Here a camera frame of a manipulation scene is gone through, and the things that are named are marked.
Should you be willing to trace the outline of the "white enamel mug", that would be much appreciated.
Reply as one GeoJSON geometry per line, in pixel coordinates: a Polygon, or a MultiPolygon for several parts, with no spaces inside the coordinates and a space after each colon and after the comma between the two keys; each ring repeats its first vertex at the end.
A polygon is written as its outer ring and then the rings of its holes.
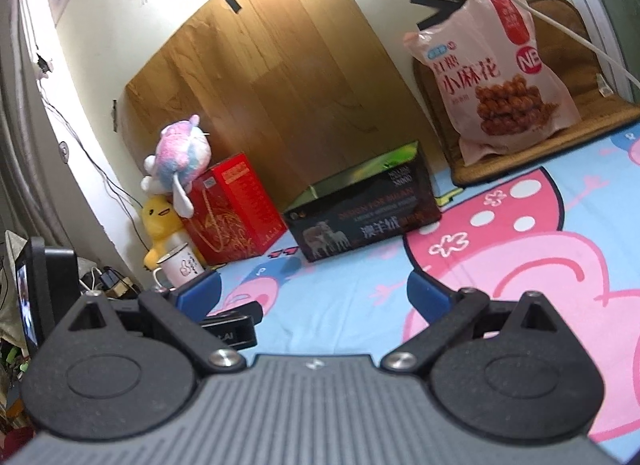
{"type": "Polygon", "coordinates": [[[157,264],[152,277],[155,284],[163,289],[178,289],[205,272],[188,243],[172,248],[158,259],[157,264]]]}

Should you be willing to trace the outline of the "yellow plush toy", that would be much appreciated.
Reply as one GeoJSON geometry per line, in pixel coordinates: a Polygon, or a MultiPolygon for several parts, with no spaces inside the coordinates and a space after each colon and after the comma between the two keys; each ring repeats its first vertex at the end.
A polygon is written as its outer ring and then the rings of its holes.
{"type": "Polygon", "coordinates": [[[151,239],[151,248],[143,259],[146,269],[156,269],[160,258],[183,243],[188,243],[198,261],[203,266],[206,265],[204,257],[186,231],[182,219],[165,196],[152,195],[143,205],[141,217],[144,229],[151,239]]]}

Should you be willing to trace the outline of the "pink blue plush toy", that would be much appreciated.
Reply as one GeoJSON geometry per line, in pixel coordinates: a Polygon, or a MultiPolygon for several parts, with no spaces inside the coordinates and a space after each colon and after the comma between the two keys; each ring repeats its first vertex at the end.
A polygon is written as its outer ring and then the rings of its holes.
{"type": "Polygon", "coordinates": [[[181,218],[190,219],[194,206],[188,194],[192,183],[208,167],[212,151],[200,128],[200,116],[175,121],[160,132],[155,153],[143,162],[146,175],[142,191],[148,195],[171,195],[172,205],[181,218]]]}

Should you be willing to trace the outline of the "pink twisted snack bag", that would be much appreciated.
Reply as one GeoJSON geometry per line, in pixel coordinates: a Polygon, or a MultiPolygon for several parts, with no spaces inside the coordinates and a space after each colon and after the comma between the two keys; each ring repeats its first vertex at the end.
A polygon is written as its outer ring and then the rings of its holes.
{"type": "Polygon", "coordinates": [[[580,121],[564,82],[541,60],[532,14],[514,0],[466,0],[404,43],[435,76],[467,166],[524,151],[580,121]]]}

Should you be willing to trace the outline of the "red gift box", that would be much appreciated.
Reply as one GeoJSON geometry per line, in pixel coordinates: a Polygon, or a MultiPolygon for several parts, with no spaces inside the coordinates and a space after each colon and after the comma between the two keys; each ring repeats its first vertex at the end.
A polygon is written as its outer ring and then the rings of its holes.
{"type": "Polygon", "coordinates": [[[188,193],[194,207],[183,221],[209,266],[265,254],[286,232],[248,157],[235,154],[207,168],[188,193]]]}

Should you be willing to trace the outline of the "cartoon pig bed sheet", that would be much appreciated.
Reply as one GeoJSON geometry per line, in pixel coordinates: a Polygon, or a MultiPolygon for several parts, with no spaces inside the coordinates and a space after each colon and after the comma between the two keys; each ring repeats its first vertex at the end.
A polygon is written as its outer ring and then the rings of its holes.
{"type": "Polygon", "coordinates": [[[591,436],[639,444],[639,130],[629,127],[494,184],[437,178],[442,219],[308,263],[292,237],[221,270],[219,310],[256,301],[260,353],[381,358],[420,333],[423,285],[492,298],[544,293],[596,361],[605,399],[591,436]]]}

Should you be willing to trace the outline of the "black sheep print tin box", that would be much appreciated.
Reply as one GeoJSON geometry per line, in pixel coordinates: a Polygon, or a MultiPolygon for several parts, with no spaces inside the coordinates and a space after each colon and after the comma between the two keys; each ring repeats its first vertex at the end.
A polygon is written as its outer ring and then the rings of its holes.
{"type": "Polygon", "coordinates": [[[314,261],[440,220],[422,147],[410,142],[308,186],[283,219],[314,261]]]}

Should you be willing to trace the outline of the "wooden board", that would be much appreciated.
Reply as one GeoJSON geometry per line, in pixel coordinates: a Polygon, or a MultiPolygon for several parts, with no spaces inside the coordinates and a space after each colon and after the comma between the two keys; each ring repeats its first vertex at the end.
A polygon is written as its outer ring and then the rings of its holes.
{"type": "Polygon", "coordinates": [[[131,156],[198,115],[213,160],[244,153],[273,202],[436,133],[355,0],[208,0],[126,87],[119,129],[131,156]]]}

